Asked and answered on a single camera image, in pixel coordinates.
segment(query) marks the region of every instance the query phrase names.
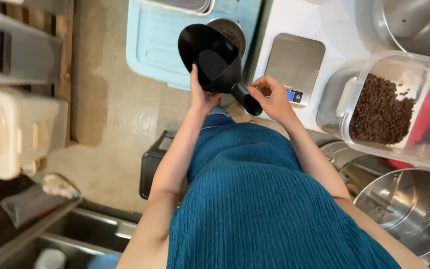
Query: blue jeans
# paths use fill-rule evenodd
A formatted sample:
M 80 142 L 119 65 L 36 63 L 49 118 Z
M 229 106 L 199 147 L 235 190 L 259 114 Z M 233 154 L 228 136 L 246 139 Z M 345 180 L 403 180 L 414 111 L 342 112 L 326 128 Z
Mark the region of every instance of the blue jeans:
M 232 115 L 230 115 L 230 113 L 228 113 L 222 107 L 216 106 L 212 108 L 212 110 L 208 113 L 207 117 L 205 118 L 200 134 L 202 135 L 217 127 L 227 125 L 227 124 L 234 124 L 234 123 L 235 121 L 232 119 Z

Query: stainless steel scale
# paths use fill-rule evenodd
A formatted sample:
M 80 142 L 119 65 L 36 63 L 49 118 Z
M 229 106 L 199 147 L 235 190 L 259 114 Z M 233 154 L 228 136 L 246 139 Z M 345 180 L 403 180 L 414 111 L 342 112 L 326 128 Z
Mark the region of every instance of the stainless steel scale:
M 306 107 L 325 51 L 320 41 L 279 34 L 273 42 L 265 75 L 284 84 L 293 107 Z

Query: teal ribbed shirt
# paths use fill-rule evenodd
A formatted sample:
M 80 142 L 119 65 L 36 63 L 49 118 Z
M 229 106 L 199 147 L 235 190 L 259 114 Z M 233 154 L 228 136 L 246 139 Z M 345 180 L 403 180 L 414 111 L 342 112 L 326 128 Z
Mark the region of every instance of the teal ribbed shirt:
M 400 269 L 276 131 L 233 124 L 201 135 L 187 179 L 168 269 Z

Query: blue lcd screen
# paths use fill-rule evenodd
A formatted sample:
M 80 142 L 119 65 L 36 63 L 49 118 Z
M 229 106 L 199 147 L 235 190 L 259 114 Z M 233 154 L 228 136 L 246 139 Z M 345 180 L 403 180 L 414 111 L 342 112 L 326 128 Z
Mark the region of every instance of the blue lcd screen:
M 289 90 L 287 90 L 286 92 L 287 92 L 287 94 L 288 94 L 288 99 L 289 99 L 290 101 L 293 101 L 293 98 L 295 97 L 295 93 L 294 93 L 294 92 L 292 92 L 292 91 L 289 91 Z

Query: beige floor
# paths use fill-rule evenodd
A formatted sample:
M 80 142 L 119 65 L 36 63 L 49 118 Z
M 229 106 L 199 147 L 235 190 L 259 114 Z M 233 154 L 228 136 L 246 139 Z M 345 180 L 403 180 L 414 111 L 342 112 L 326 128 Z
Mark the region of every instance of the beige floor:
M 87 199 L 142 212 L 142 154 L 176 130 L 189 93 L 132 72 L 126 63 L 128 0 L 80 0 L 76 9 L 73 134 L 79 141 L 48 156 L 47 171 L 75 182 Z M 236 105 L 237 121 L 250 121 Z M 255 119 L 283 131 L 277 123 Z

